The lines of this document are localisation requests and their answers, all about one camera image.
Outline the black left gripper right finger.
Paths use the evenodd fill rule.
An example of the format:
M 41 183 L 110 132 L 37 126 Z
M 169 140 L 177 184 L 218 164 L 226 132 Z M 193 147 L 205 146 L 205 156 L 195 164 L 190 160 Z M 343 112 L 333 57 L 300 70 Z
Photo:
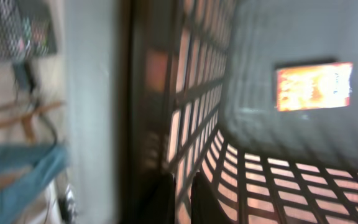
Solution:
M 191 187 L 191 224 L 225 223 L 231 224 L 232 221 L 214 197 L 208 179 L 202 173 L 197 172 Z

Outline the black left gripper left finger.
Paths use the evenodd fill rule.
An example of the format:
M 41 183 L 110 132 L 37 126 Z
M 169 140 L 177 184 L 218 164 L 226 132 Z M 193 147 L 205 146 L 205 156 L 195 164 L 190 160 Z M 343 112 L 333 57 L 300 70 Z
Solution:
M 133 223 L 174 224 L 175 187 L 176 180 L 171 173 L 160 175 L 132 216 Z

